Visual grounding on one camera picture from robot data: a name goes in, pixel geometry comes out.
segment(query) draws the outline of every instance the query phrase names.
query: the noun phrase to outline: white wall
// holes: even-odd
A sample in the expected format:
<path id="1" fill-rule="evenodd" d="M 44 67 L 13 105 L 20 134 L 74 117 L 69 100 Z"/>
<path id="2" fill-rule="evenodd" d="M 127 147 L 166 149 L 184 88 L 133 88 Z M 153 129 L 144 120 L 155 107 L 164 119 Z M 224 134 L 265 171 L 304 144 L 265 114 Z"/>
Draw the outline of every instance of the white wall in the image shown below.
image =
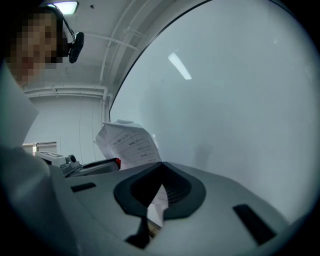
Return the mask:
<path id="1" fill-rule="evenodd" d="M 168 24 L 170 23 L 172 20 L 174 20 L 177 16 L 179 16 L 180 14 L 182 14 L 183 12 L 187 11 L 188 9 L 196 6 L 199 3 L 202 3 L 204 0 L 176 0 L 175 2 L 173 2 L 155 21 L 154 23 L 151 25 L 151 27 L 148 29 L 148 31 L 145 33 L 145 35 L 147 36 L 146 39 L 142 39 L 139 41 L 139 43 L 137 44 L 137 48 L 139 49 L 144 49 L 147 44 Z M 149 4 L 147 4 L 147 6 L 145 7 L 145 9 L 143 9 L 144 13 L 148 13 L 152 11 L 152 8 L 154 8 L 154 3 L 155 1 L 152 0 L 152 2 L 150 2 Z M 141 24 L 143 22 L 143 17 L 141 15 L 139 15 L 137 17 L 137 20 L 134 22 L 134 26 L 138 27 L 139 24 Z M 119 48 L 119 51 L 125 51 L 125 48 Z M 123 81 L 124 77 L 126 76 L 128 70 L 130 69 L 130 67 L 132 66 L 132 64 L 134 63 L 134 61 L 136 60 L 136 58 L 138 57 L 138 55 L 140 54 L 140 51 L 134 51 L 132 53 L 132 55 L 130 56 L 129 60 L 127 61 L 127 65 L 126 68 L 124 69 L 124 72 L 122 73 L 122 77 L 119 80 L 120 82 Z M 114 97 L 117 93 L 117 90 L 119 88 L 120 84 L 114 85 L 112 87 L 109 88 L 109 93 L 112 94 L 112 98 L 111 100 L 114 100 Z"/>
<path id="2" fill-rule="evenodd" d="M 213 0 L 151 43 L 110 117 L 155 134 L 163 161 L 234 179 L 292 222 L 319 185 L 319 79 L 319 55 L 286 11 L 264 0 Z"/>
<path id="3" fill-rule="evenodd" d="M 81 164 L 105 159 L 93 142 L 101 129 L 102 114 L 98 98 L 31 98 L 39 110 L 24 143 L 57 142 L 57 153 L 73 154 Z"/>

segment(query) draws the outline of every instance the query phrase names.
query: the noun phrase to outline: ceiling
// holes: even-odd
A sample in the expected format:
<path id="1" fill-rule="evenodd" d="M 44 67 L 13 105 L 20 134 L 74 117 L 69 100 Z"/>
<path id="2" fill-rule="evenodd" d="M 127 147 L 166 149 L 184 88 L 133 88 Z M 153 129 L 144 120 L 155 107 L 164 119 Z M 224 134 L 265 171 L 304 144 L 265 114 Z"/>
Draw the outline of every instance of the ceiling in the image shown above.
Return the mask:
<path id="1" fill-rule="evenodd" d="M 142 50 L 136 46 L 141 40 L 147 40 L 148 29 L 176 1 L 78 0 L 76 13 L 65 15 L 73 31 L 84 32 L 85 35 L 77 62 L 70 64 L 68 58 L 65 58 L 63 63 L 48 65 L 26 89 L 60 83 L 98 84 L 112 91 L 117 90 L 127 72 L 130 57 L 135 51 Z"/>

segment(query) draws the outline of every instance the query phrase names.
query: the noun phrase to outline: person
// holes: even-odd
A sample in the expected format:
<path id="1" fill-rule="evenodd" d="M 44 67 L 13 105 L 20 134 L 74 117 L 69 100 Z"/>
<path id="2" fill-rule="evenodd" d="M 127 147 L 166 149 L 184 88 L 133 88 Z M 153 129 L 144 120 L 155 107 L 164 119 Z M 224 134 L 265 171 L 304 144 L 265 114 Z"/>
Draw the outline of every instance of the person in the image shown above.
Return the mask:
<path id="1" fill-rule="evenodd" d="M 64 37 L 62 13 L 57 16 L 51 7 L 15 14 L 6 37 L 5 62 L 20 86 L 38 76 L 46 63 L 58 62 Z"/>
<path id="2" fill-rule="evenodd" d="M 21 147 L 38 115 L 24 95 L 26 86 L 46 67 L 62 62 L 68 48 L 63 14 L 51 7 L 17 10 L 6 27 L 0 67 L 0 146 Z"/>

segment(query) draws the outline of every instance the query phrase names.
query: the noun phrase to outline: black slot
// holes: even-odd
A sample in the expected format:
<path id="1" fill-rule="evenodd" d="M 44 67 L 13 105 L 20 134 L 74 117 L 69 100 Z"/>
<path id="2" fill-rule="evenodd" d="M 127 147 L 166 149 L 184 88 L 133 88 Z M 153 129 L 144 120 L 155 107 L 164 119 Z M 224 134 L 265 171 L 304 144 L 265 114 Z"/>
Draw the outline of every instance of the black slot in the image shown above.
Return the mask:
<path id="1" fill-rule="evenodd" d="M 141 218 L 141 223 L 136 234 L 129 236 L 126 241 L 141 249 L 145 248 L 149 243 L 149 229 L 147 217 Z"/>
<path id="2" fill-rule="evenodd" d="M 48 165 L 48 166 L 51 166 L 52 165 L 52 162 L 51 161 L 49 161 L 49 160 L 47 160 L 47 159 L 44 159 L 44 158 L 42 158 L 45 162 L 46 162 L 46 164 Z"/>
<path id="3" fill-rule="evenodd" d="M 164 220 L 189 217 L 206 197 L 206 188 L 200 180 L 169 163 L 159 162 L 118 183 L 113 191 L 114 198 L 125 213 L 146 217 L 147 208 L 161 184 L 169 205 L 163 213 Z"/>
<path id="4" fill-rule="evenodd" d="M 234 206 L 233 210 L 258 245 L 264 244 L 277 235 L 247 204 Z"/>
<path id="5" fill-rule="evenodd" d="M 103 165 L 103 164 L 106 164 L 106 163 L 116 162 L 116 160 L 117 160 L 116 158 L 111 158 L 111 159 L 107 159 L 107 160 L 101 160 L 101 161 L 96 161 L 96 162 L 83 164 L 82 165 L 82 169 L 87 169 L 87 168 Z"/>
<path id="6" fill-rule="evenodd" d="M 87 190 L 87 189 L 91 189 L 96 187 L 96 184 L 90 182 L 90 183 L 85 183 L 85 184 L 81 184 L 81 185 L 76 185 L 76 186 L 72 186 L 71 189 L 73 192 L 79 192 L 82 190 Z"/>

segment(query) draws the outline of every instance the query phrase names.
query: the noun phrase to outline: white lab coat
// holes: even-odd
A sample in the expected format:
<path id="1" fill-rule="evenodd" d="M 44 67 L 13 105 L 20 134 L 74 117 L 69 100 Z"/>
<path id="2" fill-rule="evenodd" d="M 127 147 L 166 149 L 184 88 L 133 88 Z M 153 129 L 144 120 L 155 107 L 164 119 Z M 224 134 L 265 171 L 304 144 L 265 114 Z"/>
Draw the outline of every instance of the white lab coat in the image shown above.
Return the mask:
<path id="1" fill-rule="evenodd" d="M 21 147 L 38 113 L 3 61 L 0 66 L 0 146 Z"/>

